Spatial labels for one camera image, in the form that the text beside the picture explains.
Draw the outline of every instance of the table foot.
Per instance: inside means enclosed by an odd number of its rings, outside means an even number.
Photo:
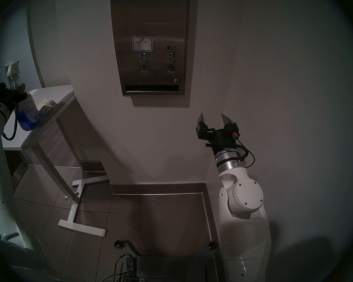
[[[85,232],[87,234],[105,236],[106,230],[103,228],[94,228],[92,226],[87,226],[87,225],[75,223],[74,221],[76,219],[78,205],[80,203],[80,200],[82,200],[82,192],[84,191],[84,186],[87,184],[97,183],[97,182],[102,182],[102,181],[107,181],[107,180],[109,180],[108,176],[104,175],[104,176],[99,176],[99,177],[86,178],[86,179],[73,181],[72,187],[78,187],[77,188],[77,196],[79,197],[78,203],[76,203],[76,202],[72,203],[71,210],[70,210],[69,216],[68,216],[68,220],[60,219],[58,225],[60,225],[64,228],[69,228],[72,230]]]

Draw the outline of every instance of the black cable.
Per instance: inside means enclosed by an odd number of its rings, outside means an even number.
[[[14,120],[14,131],[13,131],[13,135],[11,138],[8,138],[5,133],[3,132],[2,136],[6,139],[6,140],[13,140],[14,137],[16,136],[16,131],[17,131],[17,117],[18,117],[18,104],[16,106],[16,111],[15,111],[15,120]]]
[[[245,154],[243,156],[241,156],[239,153],[239,160],[241,162],[243,162],[245,160],[245,158],[247,158],[248,156],[248,149],[244,146],[244,145],[239,145],[239,144],[211,144],[211,143],[206,143],[205,144],[206,147],[218,147],[218,148],[233,148],[233,147],[237,147],[237,148],[241,148],[243,149],[243,151],[245,152]]]
[[[245,168],[247,169],[247,168],[251,167],[251,166],[255,163],[255,156],[254,156],[253,153],[250,152],[248,149],[246,149],[246,150],[247,150],[247,151],[251,154],[251,156],[254,158],[254,161],[252,162],[252,164],[249,165],[249,166],[247,166],[247,167],[245,167]]]
[[[116,262],[115,262],[115,267],[114,267],[114,281],[115,281],[116,265],[118,264],[119,260],[120,260],[121,258],[123,258],[124,256],[130,256],[130,257],[132,257],[132,255],[130,255],[130,254],[123,254],[123,255],[121,255],[121,256],[116,260]]]
[[[121,281],[121,276],[119,276],[119,279],[118,280],[116,280],[116,282],[120,282]]]

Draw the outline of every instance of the table leg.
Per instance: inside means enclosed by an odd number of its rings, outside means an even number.
[[[78,187],[77,192],[78,192],[78,195],[80,196],[80,200],[81,200],[85,185],[91,184],[91,183],[107,181],[107,180],[109,180],[107,175],[93,177],[93,178],[87,178],[87,179],[81,179],[81,180],[75,180],[72,182],[72,187]],[[69,228],[69,229],[75,230],[75,231],[85,232],[87,234],[105,236],[106,230],[103,228],[94,228],[92,226],[87,226],[84,224],[79,224],[79,223],[74,222],[76,219],[78,205],[79,205],[78,202],[72,202],[71,210],[69,211],[68,220],[60,219],[58,225],[60,225],[64,228]]]
[[[56,170],[50,159],[47,157],[40,144],[36,142],[31,149],[33,150],[36,157],[41,162],[42,166],[46,170],[46,172],[50,175],[51,179],[56,183],[56,185],[60,188],[60,190],[69,198],[73,199],[76,203],[78,203],[79,198],[72,191],[72,189],[66,184],[62,176],[60,176],[59,172]]]

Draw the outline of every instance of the spray bottle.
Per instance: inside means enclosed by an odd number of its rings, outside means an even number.
[[[14,62],[13,64],[8,66],[7,76],[10,78],[10,89],[18,90],[22,86],[21,78],[18,76],[19,61]],[[34,102],[33,97],[30,93],[27,93],[27,97],[25,100],[21,101],[18,104],[18,124],[25,131],[33,130],[38,126],[41,118],[39,117],[38,108]]]

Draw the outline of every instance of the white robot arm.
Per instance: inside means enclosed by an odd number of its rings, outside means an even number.
[[[196,128],[198,138],[213,149],[219,178],[220,247],[227,281],[265,281],[271,234],[264,210],[263,191],[240,167],[249,151],[237,145],[238,126],[222,114],[224,128],[209,129],[203,114]],[[240,155],[237,148],[243,149]]]
[[[26,97],[26,93],[6,89],[5,83],[0,83],[0,235],[3,241],[10,241],[32,250],[37,266],[43,268],[47,263],[43,248],[36,236],[25,228],[14,204],[12,180],[1,140],[10,114]]]

